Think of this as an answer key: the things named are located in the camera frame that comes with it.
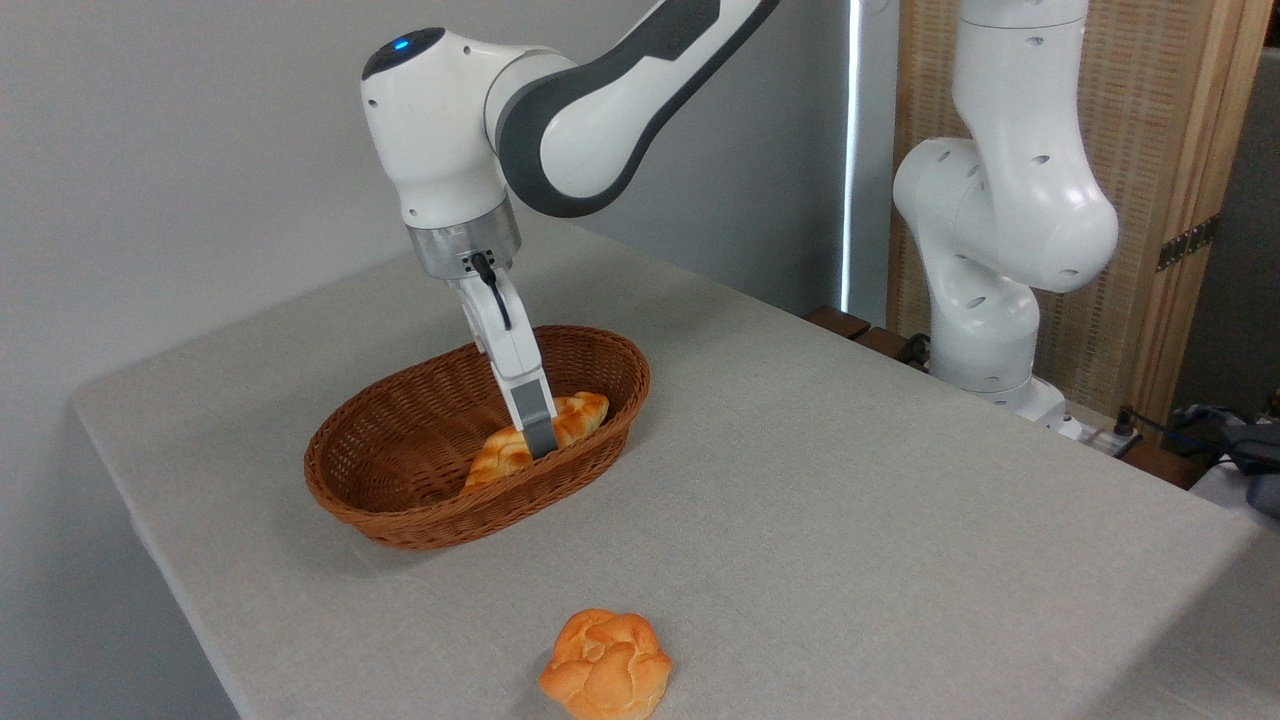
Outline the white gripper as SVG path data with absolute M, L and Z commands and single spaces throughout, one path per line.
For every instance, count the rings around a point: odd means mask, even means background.
M 448 286 L 461 297 L 477 346 L 508 401 L 513 424 L 538 460 L 558 450 L 556 404 L 524 302 L 504 268 L 497 268 L 494 275 L 494 284 L 472 274 L 451 279 Z

